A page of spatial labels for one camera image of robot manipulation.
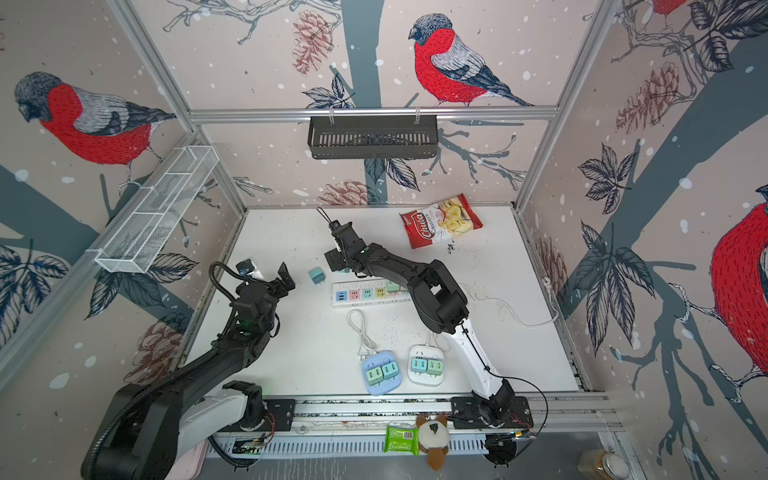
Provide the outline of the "light green usb charger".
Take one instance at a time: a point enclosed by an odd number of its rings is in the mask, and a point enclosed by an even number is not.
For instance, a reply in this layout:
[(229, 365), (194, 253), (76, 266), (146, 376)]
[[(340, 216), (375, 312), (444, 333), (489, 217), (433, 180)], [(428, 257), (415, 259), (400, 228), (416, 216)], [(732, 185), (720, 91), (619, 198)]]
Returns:
[(443, 372), (444, 372), (444, 367), (443, 367), (443, 362), (441, 360), (429, 359), (427, 361), (426, 373), (428, 375), (440, 377), (443, 375)]

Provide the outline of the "white long power strip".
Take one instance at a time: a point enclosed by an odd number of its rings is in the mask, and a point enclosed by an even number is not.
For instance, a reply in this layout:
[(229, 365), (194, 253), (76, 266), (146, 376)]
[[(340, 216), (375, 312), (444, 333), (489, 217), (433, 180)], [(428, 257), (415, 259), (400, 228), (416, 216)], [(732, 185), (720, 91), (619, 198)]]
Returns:
[(386, 291), (386, 279), (367, 278), (362, 280), (337, 282), (332, 285), (331, 303), (334, 307), (351, 308), (357, 306), (381, 305), (409, 302), (411, 296), (404, 286), (399, 292)]

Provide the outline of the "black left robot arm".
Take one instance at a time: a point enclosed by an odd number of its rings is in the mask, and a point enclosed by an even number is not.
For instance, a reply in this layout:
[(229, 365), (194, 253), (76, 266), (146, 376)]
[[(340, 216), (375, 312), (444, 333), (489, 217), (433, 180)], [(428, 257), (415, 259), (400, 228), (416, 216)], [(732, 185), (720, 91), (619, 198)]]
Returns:
[(225, 295), (230, 315), (208, 352), (148, 385), (130, 384), (113, 397), (81, 465), (84, 479), (164, 479), (176, 461), (241, 419), (259, 424), (259, 386), (232, 382), (221, 400), (210, 391), (253, 364), (279, 330), (277, 305), (296, 287), (280, 265), (271, 281), (240, 280)]

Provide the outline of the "teal usb charger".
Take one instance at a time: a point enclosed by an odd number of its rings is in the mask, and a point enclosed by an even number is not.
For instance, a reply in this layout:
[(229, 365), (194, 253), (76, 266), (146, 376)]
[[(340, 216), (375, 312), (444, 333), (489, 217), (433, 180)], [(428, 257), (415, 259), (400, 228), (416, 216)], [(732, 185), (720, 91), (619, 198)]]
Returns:
[(426, 373), (428, 361), (424, 358), (414, 357), (410, 360), (410, 370), (414, 373)]
[(399, 375), (399, 367), (396, 361), (391, 361), (382, 365), (381, 371), (385, 380), (395, 378)]
[(326, 280), (325, 273), (320, 267), (312, 268), (308, 274), (315, 285), (321, 284)]

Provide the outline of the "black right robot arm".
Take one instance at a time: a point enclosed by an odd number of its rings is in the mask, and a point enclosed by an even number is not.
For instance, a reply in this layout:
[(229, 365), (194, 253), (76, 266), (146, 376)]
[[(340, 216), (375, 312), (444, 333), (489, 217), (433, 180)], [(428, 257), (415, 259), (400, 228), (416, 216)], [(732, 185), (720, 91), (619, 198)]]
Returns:
[(329, 229), (336, 248), (326, 252), (325, 258), (332, 271), (348, 269), (359, 278), (383, 278), (404, 287), (422, 323), (448, 340), (467, 375), (470, 402), (477, 409), (465, 416), (465, 423), (533, 428), (527, 399), (517, 396), (512, 379), (492, 366), (470, 321), (467, 297), (442, 261), (412, 261), (379, 244), (367, 244), (350, 222), (333, 221)]

